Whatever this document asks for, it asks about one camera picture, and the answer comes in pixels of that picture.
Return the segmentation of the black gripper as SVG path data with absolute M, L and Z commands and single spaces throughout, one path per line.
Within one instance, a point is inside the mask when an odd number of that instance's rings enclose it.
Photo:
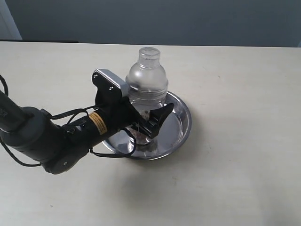
M 114 93 L 102 95 L 97 89 L 95 107 L 96 110 L 90 114 L 90 137 L 96 141 L 104 141 L 127 127 L 149 138 L 156 137 L 164 121 L 173 111 L 174 104 L 169 103 L 151 110 L 149 119 L 145 120 L 130 103 L 128 96 L 118 97 Z

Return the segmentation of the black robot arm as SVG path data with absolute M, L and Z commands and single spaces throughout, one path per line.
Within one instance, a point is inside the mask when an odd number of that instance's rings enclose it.
M 173 111 L 174 104 L 151 110 L 144 119 L 130 103 L 129 85 L 107 69 L 97 69 L 92 83 L 97 87 L 93 112 L 87 108 L 73 109 L 58 115 L 35 107 L 20 107 L 8 96 L 8 86 L 1 79 L 0 142 L 36 161 L 48 173 L 68 171 L 94 146 L 120 131 L 132 137 L 137 130 L 155 138 Z

